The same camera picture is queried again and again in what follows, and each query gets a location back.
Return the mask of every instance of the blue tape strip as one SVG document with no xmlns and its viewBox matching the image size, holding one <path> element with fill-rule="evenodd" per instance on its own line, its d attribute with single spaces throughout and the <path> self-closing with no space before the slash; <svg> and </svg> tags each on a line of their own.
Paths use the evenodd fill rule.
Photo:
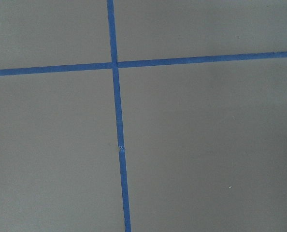
<svg viewBox="0 0 287 232">
<path fill-rule="evenodd" d="M 151 59 L 151 60 L 135 60 L 119 62 L 119 68 L 172 65 L 172 64 L 193 64 L 206 62 L 220 62 L 233 60 L 248 59 L 267 59 L 267 58 L 287 58 L 287 52 L 267 52 L 267 53 L 250 53 L 222 56 L 206 56 L 206 57 L 189 57 L 189 58 L 170 58 L 170 59 Z"/>
<path fill-rule="evenodd" d="M 107 9 L 108 9 L 110 50 L 111 50 L 111 60 L 113 69 L 113 81 L 114 81 L 116 129 L 118 136 L 118 146 L 120 148 L 119 162 L 120 162 L 120 174 L 121 174 L 124 225 L 125 225 L 125 232 L 131 232 L 130 214 L 129 214 L 129 191 L 128 191 L 128 179 L 127 179 L 126 159 L 124 150 L 122 107 L 121 107 L 118 54 L 117 54 L 116 35 L 115 35 L 115 12 L 114 12 L 113 0 L 107 0 Z"/>
<path fill-rule="evenodd" d="M 111 69 L 111 68 L 112 63 L 95 63 L 95 64 L 46 66 L 46 67 L 35 67 L 35 68 L 0 69 L 0 76 L 35 74 L 35 73 L 58 73 L 58 72 Z"/>
</svg>

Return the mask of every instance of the gray floor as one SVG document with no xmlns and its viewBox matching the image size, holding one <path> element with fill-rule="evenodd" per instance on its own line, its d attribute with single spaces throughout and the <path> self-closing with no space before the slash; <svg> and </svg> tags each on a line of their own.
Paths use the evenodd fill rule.
<svg viewBox="0 0 287 232">
<path fill-rule="evenodd" d="M 111 70 L 0 77 L 0 232 L 124 231 Z"/>
<path fill-rule="evenodd" d="M 287 58 L 120 80 L 133 231 L 287 231 Z"/>
<path fill-rule="evenodd" d="M 287 0 L 115 0 L 119 61 L 287 51 Z M 0 69 L 111 62 L 104 0 L 0 0 Z M 287 232 L 287 58 L 120 69 L 134 232 Z M 0 232 L 124 231 L 111 70 L 0 77 Z"/>
<path fill-rule="evenodd" d="M 287 0 L 117 0 L 120 61 L 287 51 Z"/>
</svg>

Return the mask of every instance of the blue tape line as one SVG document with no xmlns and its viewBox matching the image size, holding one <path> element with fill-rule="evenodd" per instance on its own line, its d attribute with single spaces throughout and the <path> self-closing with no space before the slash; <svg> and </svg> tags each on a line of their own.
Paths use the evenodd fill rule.
<svg viewBox="0 0 287 232">
<path fill-rule="evenodd" d="M 267 53 L 250 53 L 222 56 L 206 56 L 206 57 L 188 57 L 188 58 L 170 58 L 170 59 L 151 59 L 151 60 L 134 60 L 119 62 L 119 68 L 172 65 L 172 64 L 193 64 L 206 62 L 220 62 L 233 60 L 248 59 L 267 59 L 267 58 L 287 58 L 287 52 L 267 52 Z"/>
<path fill-rule="evenodd" d="M 129 191 L 128 191 L 128 179 L 127 179 L 126 159 L 124 150 L 122 107 L 121 107 L 118 54 L 117 54 L 116 34 L 115 34 L 115 12 L 114 12 L 113 0 L 107 0 L 107 9 L 108 9 L 110 50 L 111 50 L 111 60 L 113 69 L 113 81 L 114 81 L 116 129 L 117 129 L 118 146 L 120 148 L 119 162 L 120 162 L 120 174 L 121 174 L 124 225 L 125 225 L 125 232 L 131 232 L 130 214 L 129 214 Z"/>
<path fill-rule="evenodd" d="M 58 72 L 111 69 L 111 68 L 112 63 L 94 63 L 94 64 L 71 64 L 71 65 L 19 68 L 19 69 L 0 69 L 0 76 L 35 74 L 35 73 L 58 73 Z"/>
</svg>

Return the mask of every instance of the gray surface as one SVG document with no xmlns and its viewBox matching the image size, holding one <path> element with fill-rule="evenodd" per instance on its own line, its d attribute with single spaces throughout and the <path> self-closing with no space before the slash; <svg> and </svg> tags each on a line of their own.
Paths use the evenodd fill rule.
<svg viewBox="0 0 287 232">
<path fill-rule="evenodd" d="M 106 1 L 0 0 L 0 69 L 110 60 Z"/>
<path fill-rule="evenodd" d="M 0 232 L 122 232 L 112 74 L 0 77 Z"/>
<path fill-rule="evenodd" d="M 287 58 L 120 78 L 133 231 L 287 231 Z"/>
<path fill-rule="evenodd" d="M 287 0 L 116 0 L 119 60 L 287 51 Z"/>
</svg>

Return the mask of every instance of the blue painter's tape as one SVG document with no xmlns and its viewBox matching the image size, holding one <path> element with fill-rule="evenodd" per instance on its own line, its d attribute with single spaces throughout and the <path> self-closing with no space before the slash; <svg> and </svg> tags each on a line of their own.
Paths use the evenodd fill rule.
<svg viewBox="0 0 287 232">
<path fill-rule="evenodd" d="M 0 76 L 35 74 L 35 73 L 58 73 L 58 72 L 98 70 L 98 69 L 111 69 L 111 68 L 112 63 L 94 63 L 94 64 L 46 66 L 46 67 L 35 67 L 35 68 L 1 69 Z"/>
<path fill-rule="evenodd" d="M 250 53 L 222 56 L 206 56 L 206 57 L 188 57 L 188 58 L 170 58 L 170 59 L 151 59 L 151 60 L 135 60 L 119 62 L 119 68 L 172 65 L 172 64 L 193 64 L 206 62 L 220 62 L 233 60 L 248 59 L 268 59 L 268 58 L 287 58 L 287 52 L 267 52 L 267 53 Z"/>
<path fill-rule="evenodd" d="M 114 1 L 113 0 L 107 0 L 107 9 L 108 9 L 110 50 L 111 50 L 114 95 L 115 95 L 116 129 L 117 129 L 117 137 L 118 137 L 118 146 L 120 148 L 119 162 L 120 162 L 120 174 L 121 174 L 124 225 L 125 225 L 125 232 L 131 232 L 130 214 L 129 214 L 129 191 L 128 191 L 128 179 L 127 179 L 125 150 L 124 150 L 121 93 L 120 93 L 118 54 L 117 54 L 116 34 L 115 34 L 115 13 L 114 13 Z"/>
<path fill-rule="evenodd" d="M 119 161 L 120 161 L 120 174 L 121 174 L 121 183 L 122 183 L 122 201 L 123 201 L 125 231 L 131 232 L 130 216 L 129 216 L 128 178 L 127 178 L 127 169 L 126 169 L 124 149 L 121 149 L 119 151 Z"/>
</svg>

